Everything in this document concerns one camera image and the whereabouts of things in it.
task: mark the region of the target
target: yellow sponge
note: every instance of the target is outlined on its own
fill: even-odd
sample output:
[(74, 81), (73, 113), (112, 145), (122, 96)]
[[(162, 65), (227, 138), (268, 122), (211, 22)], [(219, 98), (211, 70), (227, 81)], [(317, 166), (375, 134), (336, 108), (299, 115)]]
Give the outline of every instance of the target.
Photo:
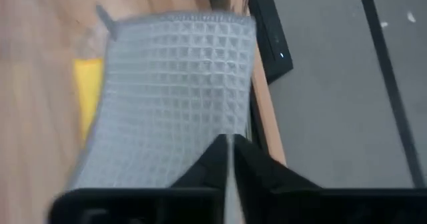
[(74, 59), (74, 78), (79, 93), (81, 134), (85, 140), (101, 94), (102, 59)]

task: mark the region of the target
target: white speck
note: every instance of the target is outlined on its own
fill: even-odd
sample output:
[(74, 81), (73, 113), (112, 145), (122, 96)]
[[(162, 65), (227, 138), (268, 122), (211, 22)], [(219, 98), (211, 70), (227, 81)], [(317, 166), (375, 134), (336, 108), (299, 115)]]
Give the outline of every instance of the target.
[(408, 20), (412, 23), (416, 22), (414, 14), (412, 14), (412, 12), (410, 12), (410, 11), (408, 12)]

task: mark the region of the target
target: gray floor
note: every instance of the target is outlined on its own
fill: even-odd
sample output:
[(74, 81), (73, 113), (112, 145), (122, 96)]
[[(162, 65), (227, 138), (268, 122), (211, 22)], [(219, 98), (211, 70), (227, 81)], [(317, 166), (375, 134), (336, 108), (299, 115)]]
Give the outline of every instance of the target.
[[(361, 0), (275, 2), (294, 61), (294, 70), (270, 85), (289, 167), (325, 187), (411, 187)], [(427, 167), (427, 5), (376, 3)]]

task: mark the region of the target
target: microfiber cloth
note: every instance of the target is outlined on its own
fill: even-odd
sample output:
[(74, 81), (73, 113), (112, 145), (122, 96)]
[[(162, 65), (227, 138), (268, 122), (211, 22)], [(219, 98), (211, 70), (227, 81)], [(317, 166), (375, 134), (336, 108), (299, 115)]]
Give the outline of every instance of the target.
[(80, 187), (168, 187), (220, 133), (244, 135), (255, 23), (174, 12), (112, 21), (103, 87), (71, 180)]

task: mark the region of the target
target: wooden countertop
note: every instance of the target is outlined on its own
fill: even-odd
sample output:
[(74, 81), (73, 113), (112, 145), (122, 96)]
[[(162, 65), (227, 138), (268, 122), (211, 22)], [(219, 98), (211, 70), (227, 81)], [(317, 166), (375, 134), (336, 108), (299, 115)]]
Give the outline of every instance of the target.
[[(208, 0), (0, 0), (0, 223), (42, 223), (65, 186), (81, 141), (71, 60), (97, 23), (96, 3), (113, 18), (209, 9)], [(253, 82), (270, 153), (284, 163), (260, 58)]]

